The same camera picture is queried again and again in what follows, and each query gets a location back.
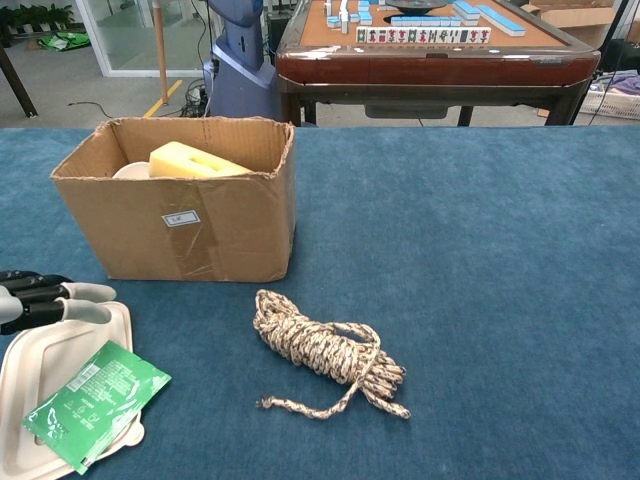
yellow sponge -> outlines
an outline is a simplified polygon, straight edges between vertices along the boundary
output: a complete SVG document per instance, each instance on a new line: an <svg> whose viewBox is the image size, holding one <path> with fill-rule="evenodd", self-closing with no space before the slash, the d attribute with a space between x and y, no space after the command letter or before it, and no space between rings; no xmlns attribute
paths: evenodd
<svg viewBox="0 0 640 480"><path fill-rule="evenodd" d="M169 142L149 155L150 177L214 178L244 173L251 170L180 142Z"/></svg>

green plastic bag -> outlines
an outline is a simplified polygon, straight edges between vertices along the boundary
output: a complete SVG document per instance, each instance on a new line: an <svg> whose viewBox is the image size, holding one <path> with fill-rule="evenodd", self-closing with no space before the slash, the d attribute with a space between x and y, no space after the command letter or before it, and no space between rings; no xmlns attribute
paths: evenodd
<svg viewBox="0 0 640 480"><path fill-rule="evenodd" d="M86 33L58 32L40 37L38 45L47 50L66 52L76 48L88 47L91 45L91 41Z"/></svg>
<svg viewBox="0 0 640 480"><path fill-rule="evenodd" d="M109 341L22 424L83 474L170 379Z"/></svg>

cardboard box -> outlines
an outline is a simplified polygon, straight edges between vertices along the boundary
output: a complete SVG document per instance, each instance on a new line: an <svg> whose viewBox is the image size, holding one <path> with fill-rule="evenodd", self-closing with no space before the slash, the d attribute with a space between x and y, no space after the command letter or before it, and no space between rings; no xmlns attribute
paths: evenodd
<svg viewBox="0 0 640 480"><path fill-rule="evenodd" d="M293 243L294 131L260 118L118 119L51 178L111 278L269 282L285 276ZM111 178L172 140L255 173Z"/></svg>
<svg viewBox="0 0 640 480"><path fill-rule="evenodd" d="M603 8L572 8L575 0L570 3L553 3L550 0L540 0L544 6L532 3L523 5L522 9L539 16L542 20L569 35L583 41L593 48L599 48L615 17L615 10L611 7Z"/></svg>
<svg viewBox="0 0 640 480"><path fill-rule="evenodd" d="M529 5L540 10L578 10L584 8L613 7L614 0L529 0Z"/></svg>
<svg viewBox="0 0 640 480"><path fill-rule="evenodd" d="M640 43L640 20L636 20L633 22L633 25L631 25L627 41L631 43Z"/></svg>

robotic hand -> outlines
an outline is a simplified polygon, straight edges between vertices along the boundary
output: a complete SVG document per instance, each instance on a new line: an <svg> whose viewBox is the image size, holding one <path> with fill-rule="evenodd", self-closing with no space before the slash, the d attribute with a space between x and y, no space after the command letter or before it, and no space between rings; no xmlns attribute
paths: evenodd
<svg viewBox="0 0 640 480"><path fill-rule="evenodd" d="M0 271L0 335L74 319L108 323L111 313L94 302L116 298L113 288L74 283L60 275Z"/></svg>

coiled rope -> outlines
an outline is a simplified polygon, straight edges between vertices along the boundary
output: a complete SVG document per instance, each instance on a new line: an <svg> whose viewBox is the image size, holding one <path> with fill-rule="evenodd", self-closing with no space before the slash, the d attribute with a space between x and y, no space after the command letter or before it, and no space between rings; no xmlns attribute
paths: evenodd
<svg viewBox="0 0 640 480"><path fill-rule="evenodd" d="M344 411L356 391L361 390L375 407L404 419L411 416L405 407L391 402L406 370L380 348L380 337L368 325L318 323L302 315L284 295L259 290L253 326L273 351L294 365L304 364L318 375L351 384L344 396L325 410L277 397L263 397L258 407L281 407L308 418L326 420ZM362 341L343 333L356 335Z"/></svg>

